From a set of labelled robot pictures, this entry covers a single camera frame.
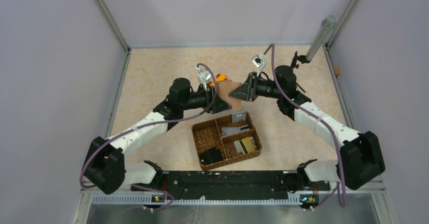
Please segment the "brown leather card holder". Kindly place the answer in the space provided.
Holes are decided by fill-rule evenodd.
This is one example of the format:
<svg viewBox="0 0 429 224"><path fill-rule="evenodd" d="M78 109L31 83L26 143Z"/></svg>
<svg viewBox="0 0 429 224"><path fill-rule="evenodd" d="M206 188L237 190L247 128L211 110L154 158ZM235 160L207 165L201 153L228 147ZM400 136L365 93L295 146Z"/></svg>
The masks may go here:
<svg viewBox="0 0 429 224"><path fill-rule="evenodd" d="M242 101L229 96L229 93L231 93L233 90L237 89L241 85L242 85L241 82L234 82L228 79L217 82L219 97L223 101L225 101L231 107L232 110L242 109Z"/></svg>

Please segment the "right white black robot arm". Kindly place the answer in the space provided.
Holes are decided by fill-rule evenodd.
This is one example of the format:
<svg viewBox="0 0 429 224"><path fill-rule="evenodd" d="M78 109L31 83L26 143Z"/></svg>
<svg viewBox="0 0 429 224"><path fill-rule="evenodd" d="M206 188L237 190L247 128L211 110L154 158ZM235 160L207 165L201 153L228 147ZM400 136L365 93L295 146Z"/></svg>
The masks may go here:
<svg viewBox="0 0 429 224"><path fill-rule="evenodd" d="M371 131L349 128L323 112L297 90L296 75L289 66L277 66L272 80L251 72L229 96L248 102L259 96L276 99L283 115L311 130L337 152L334 160L309 160L298 167L301 172L296 182L304 190L320 181L339 182L357 190L385 171L378 137Z"/></svg>

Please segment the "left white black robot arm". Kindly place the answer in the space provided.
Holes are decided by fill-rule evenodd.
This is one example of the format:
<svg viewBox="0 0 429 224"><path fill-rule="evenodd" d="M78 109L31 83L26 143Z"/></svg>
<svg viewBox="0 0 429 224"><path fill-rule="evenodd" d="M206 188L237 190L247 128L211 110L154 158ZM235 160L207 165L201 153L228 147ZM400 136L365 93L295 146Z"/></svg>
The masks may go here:
<svg viewBox="0 0 429 224"><path fill-rule="evenodd" d="M126 165L125 159L153 137L184 121L184 111L198 108L216 114L232 107L219 97L216 86L203 84L193 91L188 79L175 79L166 98L144 119L115 136L92 140L80 174L81 187L97 187L107 195L131 184L159 189L162 176L156 173L154 165L146 162Z"/></svg>

